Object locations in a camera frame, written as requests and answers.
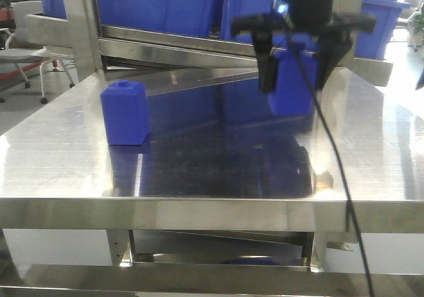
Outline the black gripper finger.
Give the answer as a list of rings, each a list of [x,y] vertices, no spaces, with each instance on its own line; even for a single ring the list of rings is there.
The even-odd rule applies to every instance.
[[[352,48],[353,41],[350,32],[342,30],[329,32],[318,37],[317,53],[318,63],[315,89],[321,91],[333,70]]]
[[[271,93],[275,89],[278,60],[272,54],[273,34],[271,32],[251,32],[259,75],[259,90]]]

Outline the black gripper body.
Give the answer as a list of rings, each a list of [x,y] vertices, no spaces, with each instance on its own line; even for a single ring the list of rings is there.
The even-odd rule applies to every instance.
[[[266,13],[231,19],[231,35],[255,32],[306,33],[359,31],[371,33],[376,18],[361,13],[335,13],[334,0],[271,0]]]

